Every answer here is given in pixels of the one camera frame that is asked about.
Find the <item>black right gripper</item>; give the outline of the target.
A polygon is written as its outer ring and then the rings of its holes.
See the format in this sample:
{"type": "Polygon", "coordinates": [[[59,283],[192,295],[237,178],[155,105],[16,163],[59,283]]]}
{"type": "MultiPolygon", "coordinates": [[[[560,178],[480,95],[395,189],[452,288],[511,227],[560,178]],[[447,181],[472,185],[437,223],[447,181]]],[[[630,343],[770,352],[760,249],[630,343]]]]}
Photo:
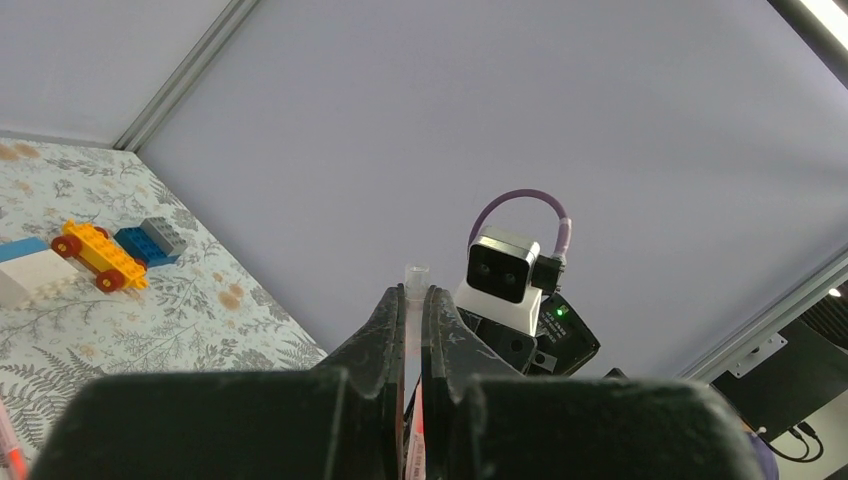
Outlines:
{"type": "Polygon", "coordinates": [[[541,302],[534,336],[463,308],[458,312],[478,338],[527,376],[570,376],[600,349],[594,333],[558,293],[541,302]]]}

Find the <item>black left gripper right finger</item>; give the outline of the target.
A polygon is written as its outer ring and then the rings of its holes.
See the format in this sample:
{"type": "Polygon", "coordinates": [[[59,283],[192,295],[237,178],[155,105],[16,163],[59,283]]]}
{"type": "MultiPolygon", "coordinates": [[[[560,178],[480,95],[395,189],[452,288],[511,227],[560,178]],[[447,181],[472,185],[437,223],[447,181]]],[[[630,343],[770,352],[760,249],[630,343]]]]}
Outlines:
{"type": "Polygon", "coordinates": [[[688,381],[526,377],[463,322],[423,305],[421,398],[430,479],[759,479],[737,416],[688,381]]]}

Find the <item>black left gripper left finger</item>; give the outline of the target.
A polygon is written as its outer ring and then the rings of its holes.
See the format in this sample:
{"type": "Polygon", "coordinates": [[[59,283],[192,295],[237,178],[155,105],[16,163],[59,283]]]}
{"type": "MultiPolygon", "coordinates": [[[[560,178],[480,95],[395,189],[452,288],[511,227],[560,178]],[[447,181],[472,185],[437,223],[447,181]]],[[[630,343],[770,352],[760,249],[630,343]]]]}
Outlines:
{"type": "Polygon", "coordinates": [[[399,479],[405,292],[314,367],[111,375],[86,384],[34,479],[399,479]]]}

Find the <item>red gel pen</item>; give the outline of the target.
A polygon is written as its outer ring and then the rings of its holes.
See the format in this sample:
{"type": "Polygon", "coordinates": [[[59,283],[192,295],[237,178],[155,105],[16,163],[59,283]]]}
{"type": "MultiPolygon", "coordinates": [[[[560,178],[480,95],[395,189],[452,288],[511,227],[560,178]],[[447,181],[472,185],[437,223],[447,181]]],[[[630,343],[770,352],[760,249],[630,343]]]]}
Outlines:
{"type": "Polygon", "coordinates": [[[25,480],[28,474],[26,459],[4,404],[1,404],[1,453],[7,467],[8,478],[25,480]]]}

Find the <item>transparent red pen cap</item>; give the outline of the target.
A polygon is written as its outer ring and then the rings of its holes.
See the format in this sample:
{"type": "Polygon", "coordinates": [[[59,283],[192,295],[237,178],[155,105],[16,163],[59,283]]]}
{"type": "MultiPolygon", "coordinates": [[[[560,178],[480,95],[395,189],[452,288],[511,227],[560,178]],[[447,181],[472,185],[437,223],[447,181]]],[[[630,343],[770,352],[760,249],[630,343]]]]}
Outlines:
{"type": "Polygon", "coordinates": [[[406,266],[405,292],[405,397],[409,400],[421,372],[421,329],[423,304],[430,286],[430,269],[426,264],[406,266]]]}

